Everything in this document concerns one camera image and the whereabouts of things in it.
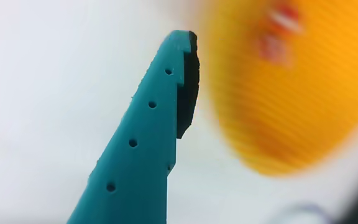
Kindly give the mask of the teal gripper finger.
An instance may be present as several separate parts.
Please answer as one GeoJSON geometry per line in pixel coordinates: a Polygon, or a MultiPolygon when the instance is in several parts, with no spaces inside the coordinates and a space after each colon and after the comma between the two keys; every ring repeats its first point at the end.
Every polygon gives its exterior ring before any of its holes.
{"type": "Polygon", "coordinates": [[[90,173],[69,224],[166,224],[167,178],[198,97],[197,36],[162,42],[111,140],[90,173]]]}

